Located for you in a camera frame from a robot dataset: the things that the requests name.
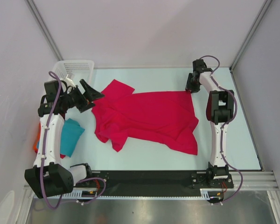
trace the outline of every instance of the red shirt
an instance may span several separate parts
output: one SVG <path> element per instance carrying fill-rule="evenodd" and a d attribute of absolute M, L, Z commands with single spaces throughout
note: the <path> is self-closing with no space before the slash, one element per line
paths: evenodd
<path fill-rule="evenodd" d="M 119 152 L 127 137 L 155 141 L 183 153 L 197 155 L 193 131 L 198 124 L 192 97 L 186 91 L 135 93 L 134 88 L 113 80 L 95 102 L 95 134 L 112 141 Z"/>

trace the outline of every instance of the white basket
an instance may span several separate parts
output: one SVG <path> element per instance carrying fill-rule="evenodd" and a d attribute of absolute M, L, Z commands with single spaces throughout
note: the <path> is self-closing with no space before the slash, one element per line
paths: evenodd
<path fill-rule="evenodd" d="M 57 62 L 54 65 L 53 72 L 55 72 L 59 78 L 65 78 L 67 74 L 71 72 L 74 76 L 81 76 L 81 78 L 90 85 L 93 68 L 94 62 L 91 60 L 65 60 Z"/>

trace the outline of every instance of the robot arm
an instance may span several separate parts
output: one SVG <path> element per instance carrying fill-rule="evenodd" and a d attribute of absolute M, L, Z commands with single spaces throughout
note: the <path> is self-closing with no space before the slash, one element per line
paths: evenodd
<path fill-rule="evenodd" d="M 207 68 L 203 59 L 195 60 L 193 62 L 193 73 L 189 73 L 186 90 L 195 93 L 200 91 L 200 85 L 203 85 L 209 94 L 206 108 L 206 118 L 210 121 L 212 132 L 212 148 L 208 168 L 209 179 L 227 179 L 229 170 L 222 157 L 226 157 L 228 124 L 224 126 L 224 131 L 221 131 L 221 127 L 233 117 L 234 101 L 228 92 L 217 87 L 211 72 L 212 69 Z"/>
<path fill-rule="evenodd" d="M 40 170 L 42 163 L 43 142 L 46 146 L 46 154 L 43 165 L 43 184 L 47 197 L 70 193 L 76 183 L 91 175 L 88 164 L 78 164 L 72 166 L 69 170 L 61 166 L 60 159 L 60 141 L 61 132 L 64 125 L 65 114 L 68 109 L 76 107 L 81 113 L 94 107 L 97 99 L 104 97 L 103 94 L 91 88 L 83 79 L 80 84 L 85 89 L 82 94 L 78 86 L 74 86 L 69 79 L 62 81 L 65 85 L 65 91 L 61 90 L 56 107 L 47 126 L 48 117 L 57 97 L 59 87 L 58 81 L 45 83 L 46 95 L 42 97 L 41 105 L 38 109 L 41 123 L 41 135 L 39 141 L 39 150 L 32 169 L 25 170 L 25 179 L 35 192 L 38 198 L 43 198 L 40 185 Z M 44 141 L 44 132 L 48 129 Z"/>

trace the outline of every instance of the teal cloth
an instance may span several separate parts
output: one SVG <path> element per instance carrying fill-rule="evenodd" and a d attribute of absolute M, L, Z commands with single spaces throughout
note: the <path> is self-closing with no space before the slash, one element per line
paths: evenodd
<path fill-rule="evenodd" d="M 85 129 L 82 128 L 77 121 L 72 119 L 66 120 L 61 132 L 60 154 L 71 157 L 84 130 Z"/>

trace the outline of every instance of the cable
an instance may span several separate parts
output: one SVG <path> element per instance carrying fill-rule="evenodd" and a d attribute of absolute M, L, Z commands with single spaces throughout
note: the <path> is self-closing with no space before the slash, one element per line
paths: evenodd
<path fill-rule="evenodd" d="M 63 80 L 61 80 L 61 82 L 64 84 L 65 89 L 67 90 L 67 88 L 68 88 L 67 83 L 65 81 L 63 81 Z"/>
<path fill-rule="evenodd" d="M 56 94 L 56 98 L 54 100 L 54 103 L 53 103 L 53 106 L 52 106 L 52 109 L 50 111 L 50 114 L 48 116 L 48 120 L 47 120 L 47 124 L 46 126 L 49 127 L 49 124 L 50 124 L 50 120 L 51 120 L 51 117 L 52 117 L 52 114 L 54 112 L 54 109 L 56 107 L 56 103 L 58 101 L 58 98 L 59 98 L 59 95 L 60 95 L 60 91 L 61 91 L 61 80 L 60 78 L 52 71 L 49 71 L 49 75 L 56 79 L 58 81 L 58 91 L 57 91 L 57 94 Z M 42 190 L 42 197 L 43 199 L 45 200 L 47 206 L 52 209 L 52 210 L 55 210 L 58 208 L 60 202 L 61 202 L 61 199 L 62 199 L 62 195 L 60 195 L 60 198 L 56 204 L 56 206 L 52 206 L 48 199 L 47 199 L 47 195 L 46 195 L 46 191 L 45 191 L 45 187 L 44 187 L 44 183 L 43 183 L 43 167 L 44 167 L 44 163 L 45 163 L 45 157 L 46 157 L 46 140 L 47 140 L 47 133 L 48 133 L 48 129 L 45 128 L 45 131 L 44 131 L 44 134 L 43 134 L 43 142 L 42 142 L 42 158 L 41 158 L 41 171 L 40 171 L 40 182 L 41 182 L 41 190 Z"/>
<path fill-rule="evenodd" d="M 98 180 L 95 180 L 95 183 L 97 184 L 97 192 L 99 190 L 99 183 L 98 183 Z"/>
<path fill-rule="evenodd" d="M 215 85 L 216 85 L 219 89 L 221 89 L 221 90 L 223 90 L 223 91 L 226 91 L 226 92 L 228 92 L 229 95 L 231 95 L 231 97 L 232 97 L 232 99 L 233 99 L 233 101 L 234 101 L 234 107 L 235 107 L 233 117 L 232 117 L 229 121 L 226 121 L 226 122 L 221 126 L 220 153 L 221 153 L 221 156 L 222 156 L 224 162 L 226 163 L 226 165 L 229 166 L 231 169 L 233 169 L 233 170 L 235 170 L 235 171 L 237 171 L 237 172 L 239 173 L 239 175 L 241 176 L 241 182 L 240 182 L 239 187 L 238 187 L 238 189 L 236 190 L 236 192 L 234 192 L 234 194 L 233 194 L 232 196 L 230 196 L 229 198 L 227 198 L 227 199 L 224 200 L 224 202 L 226 202 L 226 201 L 232 199 L 232 198 L 240 191 L 240 189 L 242 188 L 242 185 L 243 185 L 243 181 L 244 181 L 244 177 L 243 177 L 243 174 L 241 173 L 241 171 L 238 170 L 238 169 L 236 169 L 236 168 L 234 168 L 232 165 L 229 164 L 229 162 L 226 160 L 226 158 L 225 158 L 225 156 L 224 156 L 224 151 L 223 151 L 223 133 L 224 133 L 224 127 L 225 127 L 225 125 L 229 124 L 230 122 L 232 122 L 232 121 L 235 119 L 235 117 L 236 117 L 236 115 L 237 115 L 237 113 L 238 113 L 238 103 L 237 103 L 237 100 L 235 99 L 234 95 L 232 94 L 232 92 L 230 92 L 229 90 L 227 90 L 227 89 L 225 89 L 225 88 L 219 86 L 218 82 L 217 82 L 217 81 L 214 79 L 214 77 L 213 77 L 214 72 L 220 67 L 220 61 L 219 61 L 219 59 L 217 59 L 216 57 L 214 57 L 214 56 L 212 56 L 212 55 L 205 55 L 205 56 L 202 56 L 200 59 L 203 59 L 203 58 L 205 58 L 205 57 L 214 58 L 214 59 L 218 62 L 218 66 L 210 73 L 210 78 L 211 78 L 211 80 L 215 83 Z"/>
<path fill-rule="evenodd" d="M 223 193 L 225 193 L 227 191 L 227 189 L 228 189 L 226 184 L 225 184 L 225 182 L 222 182 L 222 188 L 225 188 L 225 190 L 223 191 Z"/>
<path fill-rule="evenodd" d="M 55 100 L 54 100 L 54 103 L 53 103 L 53 106 L 52 106 L 52 109 L 50 111 L 50 114 L 48 116 L 48 120 L 47 120 L 47 123 L 46 123 L 46 127 L 49 127 L 49 124 L 50 124 L 50 120 L 51 120 L 51 117 L 52 117 L 52 114 L 54 112 L 54 109 L 56 107 L 56 104 L 57 104 L 57 101 L 58 101 L 58 98 L 60 96 L 60 91 L 61 91 L 61 87 L 62 87 L 62 84 L 61 84 L 61 80 L 60 78 L 52 71 L 49 71 L 49 75 L 56 79 L 58 81 L 58 91 L 57 91 L 57 94 L 56 94 L 56 97 L 55 97 Z M 41 190 L 42 190 L 42 197 L 43 199 L 45 200 L 47 206 L 52 209 L 52 210 L 55 210 L 58 208 L 58 206 L 60 205 L 60 202 L 61 202 L 61 199 L 62 199 L 62 195 L 60 195 L 59 197 L 59 200 L 57 202 L 57 204 L 55 206 L 52 206 L 49 201 L 48 201 L 48 198 L 47 198 L 47 195 L 46 195 L 46 191 L 45 191 L 45 187 L 44 187 L 44 182 L 43 182 L 43 168 L 44 168 L 44 163 L 45 163 L 45 158 L 46 158 L 46 140 L 47 140 L 47 134 L 48 134 L 48 129 L 45 128 L 45 131 L 44 131 L 44 134 L 43 134 L 43 142 L 42 142 L 42 157 L 41 157 L 41 170 L 40 170 L 40 182 L 41 182 Z M 89 204 L 90 202 L 94 201 L 95 199 L 97 199 L 99 196 L 101 196 L 103 194 L 103 192 L 105 191 L 106 189 L 106 183 L 105 181 L 100 178 L 100 177 L 93 177 L 93 178 L 88 178 L 88 179 L 84 179 L 84 180 L 80 180 L 78 181 L 77 183 L 81 183 L 81 182 L 85 182 L 85 181 L 90 181 L 90 180 L 100 180 L 104 183 L 104 188 L 103 190 L 101 191 L 101 193 L 99 193 L 97 196 L 95 196 L 91 201 L 89 202 L 86 202 L 86 203 L 81 203 L 82 205 L 83 204 Z"/>
<path fill-rule="evenodd" d="M 206 180 L 206 177 L 205 178 L 203 178 L 203 180 L 202 181 L 198 181 L 198 182 L 196 182 L 196 183 L 201 183 L 201 182 L 203 182 L 203 181 L 205 181 Z"/>
<path fill-rule="evenodd" d="M 100 178 L 100 177 L 87 178 L 87 179 L 84 179 L 84 180 L 80 180 L 80 181 L 78 181 L 77 183 L 82 183 L 82 182 L 85 182 L 85 181 L 93 181 L 93 180 L 102 181 L 102 182 L 104 183 L 104 187 L 103 187 L 101 193 L 99 193 L 98 195 L 96 195 L 93 199 L 91 199 L 91 200 L 88 201 L 88 202 L 82 202 L 82 203 L 81 203 L 82 205 L 83 205 L 83 204 L 89 204 L 89 203 L 95 201 L 98 197 L 100 197 L 100 196 L 103 194 L 103 192 L 104 192 L 105 189 L 106 189 L 106 182 L 104 181 L 104 179 L 102 179 L 102 178 Z"/>

